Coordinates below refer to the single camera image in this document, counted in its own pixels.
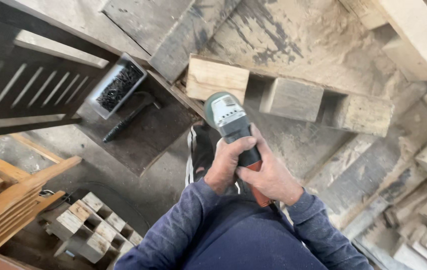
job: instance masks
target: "angle grinder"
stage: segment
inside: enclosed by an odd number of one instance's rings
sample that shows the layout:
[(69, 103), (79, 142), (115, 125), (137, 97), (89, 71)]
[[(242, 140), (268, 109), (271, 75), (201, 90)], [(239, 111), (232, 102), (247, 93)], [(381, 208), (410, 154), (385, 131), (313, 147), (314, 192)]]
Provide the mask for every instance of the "angle grinder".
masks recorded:
[[(218, 92), (211, 95), (203, 106), (207, 123), (220, 132), (227, 144), (251, 136), (250, 121), (245, 110), (240, 105), (238, 99), (227, 92)], [(240, 154), (238, 165), (253, 171), (259, 171), (262, 166), (262, 159), (257, 147), (253, 147)], [(253, 196), (261, 207), (268, 206), (273, 200), (266, 197), (260, 191), (248, 184)]]

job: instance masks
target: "person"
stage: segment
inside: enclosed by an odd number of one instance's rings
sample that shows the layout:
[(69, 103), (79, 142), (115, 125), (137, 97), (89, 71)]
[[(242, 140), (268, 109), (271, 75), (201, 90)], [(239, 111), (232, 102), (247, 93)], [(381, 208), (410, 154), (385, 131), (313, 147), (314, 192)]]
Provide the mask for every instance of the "person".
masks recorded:
[[(187, 172), (180, 200), (116, 262), (115, 270), (373, 270), (330, 224), (321, 200), (274, 156), (254, 124), (252, 136), (231, 144), (221, 139), (215, 153), (209, 128), (203, 123), (190, 130), (188, 163), (194, 170)], [(237, 167), (239, 154), (255, 145), (263, 161), (260, 171)], [(235, 175), (242, 180), (238, 186)], [(287, 205), (293, 226), (276, 206), (260, 207), (245, 182)]]

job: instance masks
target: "hammer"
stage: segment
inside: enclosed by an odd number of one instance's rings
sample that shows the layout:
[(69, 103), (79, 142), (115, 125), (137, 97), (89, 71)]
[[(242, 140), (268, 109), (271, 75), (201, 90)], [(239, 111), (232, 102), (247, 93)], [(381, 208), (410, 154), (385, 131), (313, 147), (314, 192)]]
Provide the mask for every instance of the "hammer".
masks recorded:
[(152, 96), (150, 93), (147, 92), (137, 92), (134, 95), (143, 95), (143, 101), (142, 103), (133, 110), (132, 113), (130, 113), (124, 120), (121, 120), (108, 134), (103, 138), (104, 143), (108, 143), (112, 141), (120, 132), (122, 132), (135, 118), (135, 116), (145, 107), (147, 107), (150, 104), (154, 104), (157, 109), (162, 108), (160, 103), (158, 103), (155, 100), (155, 97)]

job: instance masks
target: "hand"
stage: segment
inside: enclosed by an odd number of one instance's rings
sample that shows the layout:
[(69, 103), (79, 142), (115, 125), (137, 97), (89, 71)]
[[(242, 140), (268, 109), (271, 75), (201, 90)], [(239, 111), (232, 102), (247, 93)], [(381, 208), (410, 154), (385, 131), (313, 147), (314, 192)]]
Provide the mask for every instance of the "hand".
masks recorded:
[(254, 124), (250, 126), (250, 131), (253, 137), (257, 139), (257, 149), (263, 161), (262, 167), (260, 171), (238, 167), (237, 175), (270, 199), (293, 205), (304, 192), (302, 186), (290, 174), (285, 165), (273, 155), (267, 142)]
[(204, 181), (210, 188), (221, 195), (225, 188), (234, 184), (235, 169), (238, 165), (238, 156), (246, 150), (250, 150), (257, 143), (257, 139), (249, 136), (240, 138), (231, 144), (225, 139), (220, 139), (215, 151), (215, 159), (204, 177)]

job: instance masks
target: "sleeve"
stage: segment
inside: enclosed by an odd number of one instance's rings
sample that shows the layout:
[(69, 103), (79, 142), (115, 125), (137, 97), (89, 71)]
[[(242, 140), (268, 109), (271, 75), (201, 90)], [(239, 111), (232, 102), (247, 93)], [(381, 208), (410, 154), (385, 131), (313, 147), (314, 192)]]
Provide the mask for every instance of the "sleeve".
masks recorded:
[(324, 203), (306, 192), (287, 207), (300, 240), (329, 270), (373, 270), (365, 256), (329, 221)]
[(189, 184), (180, 200), (115, 264), (115, 270), (172, 269), (206, 215), (220, 200), (203, 178)]

